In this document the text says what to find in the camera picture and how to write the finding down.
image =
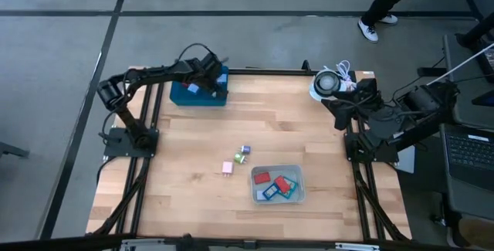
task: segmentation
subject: blue block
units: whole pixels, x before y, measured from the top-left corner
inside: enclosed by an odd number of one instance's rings
[[[228,67],[222,66],[222,73],[226,75],[226,82],[220,84],[223,90],[228,89]],[[199,89],[192,93],[179,82],[171,84],[170,100],[179,106],[225,106],[225,97],[213,97],[208,92]]]

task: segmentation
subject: wooden tabletop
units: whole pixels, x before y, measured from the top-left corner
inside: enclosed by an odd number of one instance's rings
[[[372,72],[356,74],[358,79],[373,77]],[[138,234],[362,240],[343,132],[333,128],[333,115],[310,97],[311,79],[232,75],[225,107],[177,107],[169,99],[171,83],[167,83],[157,126],[161,135],[151,160]],[[134,115],[140,112],[143,95],[141,88],[129,103]],[[222,162],[231,160],[242,145],[252,147],[248,164],[236,165],[233,176],[223,177]],[[284,164],[302,167],[305,202],[254,204],[251,169]],[[128,165],[129,158],[118,158],[104,168],[87,232],[99,228],[117,206]],[[373,166],[380,204],[401,232],[410,237],[396,172],[386,164]],[[131,204],[127,219],[133,210]],[[370,207],[367,214],[375,236]]]

